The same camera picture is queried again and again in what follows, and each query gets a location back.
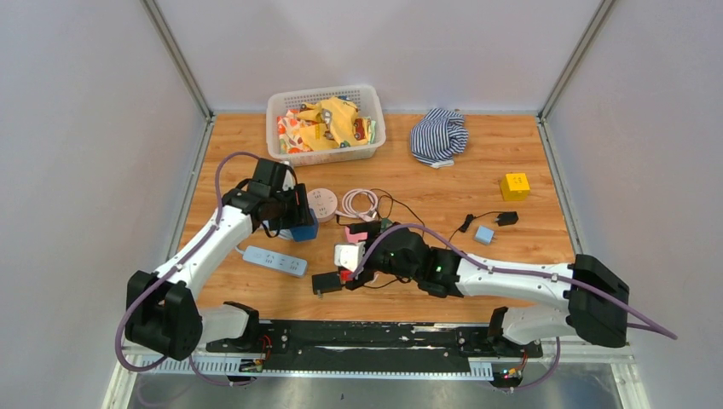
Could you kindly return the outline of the blue cube socket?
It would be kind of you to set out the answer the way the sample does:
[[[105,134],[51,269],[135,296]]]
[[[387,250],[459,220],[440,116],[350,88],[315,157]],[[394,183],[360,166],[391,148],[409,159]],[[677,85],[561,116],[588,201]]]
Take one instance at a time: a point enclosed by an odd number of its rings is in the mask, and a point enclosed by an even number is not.
[[[317,238],[319,231],[319,222],[315,215],[315,211],[309,209],[310,224],[298,226],[290,229],[292,239],[295,242],[311,241]]]

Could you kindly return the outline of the light blue charger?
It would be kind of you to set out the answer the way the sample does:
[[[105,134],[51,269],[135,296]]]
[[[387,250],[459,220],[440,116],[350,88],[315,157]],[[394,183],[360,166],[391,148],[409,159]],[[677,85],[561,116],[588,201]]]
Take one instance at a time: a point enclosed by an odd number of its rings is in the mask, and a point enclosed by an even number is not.
[[[483,245],[491,245],[495,238],[495,231],[485,226],[479,226],[474,234],[474,240]]]

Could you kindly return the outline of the pink triangular power strip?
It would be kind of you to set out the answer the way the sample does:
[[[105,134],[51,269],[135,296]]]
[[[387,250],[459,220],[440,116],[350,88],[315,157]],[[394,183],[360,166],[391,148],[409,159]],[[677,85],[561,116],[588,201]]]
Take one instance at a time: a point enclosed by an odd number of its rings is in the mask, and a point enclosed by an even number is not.
[[[348,243],[356,244],[363,242],[367,239],[367,233],[360,231],[353,231],[351,227],[344,228],[344,236]]]

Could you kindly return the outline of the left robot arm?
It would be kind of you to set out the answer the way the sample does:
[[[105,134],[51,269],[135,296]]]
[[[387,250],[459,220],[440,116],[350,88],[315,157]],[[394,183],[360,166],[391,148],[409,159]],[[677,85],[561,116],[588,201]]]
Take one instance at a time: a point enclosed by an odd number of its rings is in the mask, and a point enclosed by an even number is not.
[[[282,230],[313,226],[306,187],[291,165],[266,158],[257,158],[252,176],[226,193],[214,182],[216,209],[206,225],[153,272],[130,277],[115,339],[118,358],[124,357],[124,340],[178,361],[216,341],[241,352],[260,344],[256,309],[224,302],[201,310],[196,301],[227,255],[257,230],[275,238]]]

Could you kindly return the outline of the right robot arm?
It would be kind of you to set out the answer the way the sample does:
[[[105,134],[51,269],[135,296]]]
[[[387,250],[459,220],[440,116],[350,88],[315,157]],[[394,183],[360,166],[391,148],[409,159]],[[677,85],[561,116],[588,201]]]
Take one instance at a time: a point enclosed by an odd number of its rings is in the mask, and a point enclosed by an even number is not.
[[[475,256],[451,244],[428,245],[433,231],[396,224],[355,243],[337,244],[333,260],[348,289],[376,273],[416,283],[433,297],[503,297],[529,302],[501,307],[489,319],[487,344],[497,355],[542,338],[577,336],[618,349],[626,345],[629,287],[598,258],[576,255],[571,263],[529,264]]]

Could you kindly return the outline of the dark green adapter plug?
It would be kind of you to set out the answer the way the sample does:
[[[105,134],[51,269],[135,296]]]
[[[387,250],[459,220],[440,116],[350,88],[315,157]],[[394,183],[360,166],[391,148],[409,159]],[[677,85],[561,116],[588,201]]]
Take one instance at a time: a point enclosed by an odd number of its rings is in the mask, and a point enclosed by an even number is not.
[[[388,218],[383,218],[380,220],[380,232],[383,233],[386,229],[392,227],[394,225],[394,222],[391,221]]]

